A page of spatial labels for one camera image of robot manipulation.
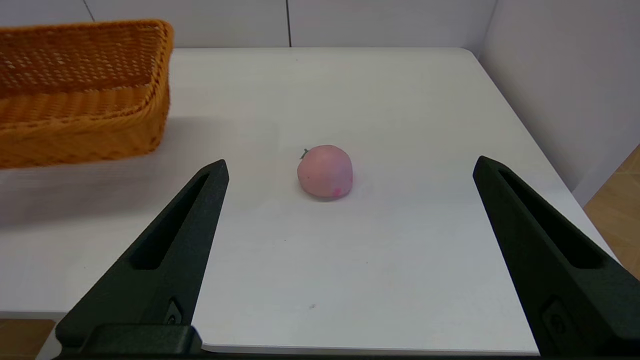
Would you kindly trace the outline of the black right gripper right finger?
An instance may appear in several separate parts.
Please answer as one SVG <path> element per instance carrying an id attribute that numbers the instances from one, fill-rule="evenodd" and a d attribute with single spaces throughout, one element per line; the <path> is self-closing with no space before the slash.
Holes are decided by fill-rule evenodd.
<path id="1" fill-rule="evenodd" d="M 639 280 L 505 164 L 473 180 L 539 353 L 638 357 Z"/>

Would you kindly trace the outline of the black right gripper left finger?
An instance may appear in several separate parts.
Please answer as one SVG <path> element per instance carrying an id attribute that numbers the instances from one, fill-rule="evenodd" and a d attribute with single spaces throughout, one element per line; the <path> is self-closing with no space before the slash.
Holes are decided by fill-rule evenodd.
<path id="1" fill-rule="evenodd" d="M 65 349 L 198 349 L 192 326 L 229 184 L 201 168 L 55 327 Z"/>

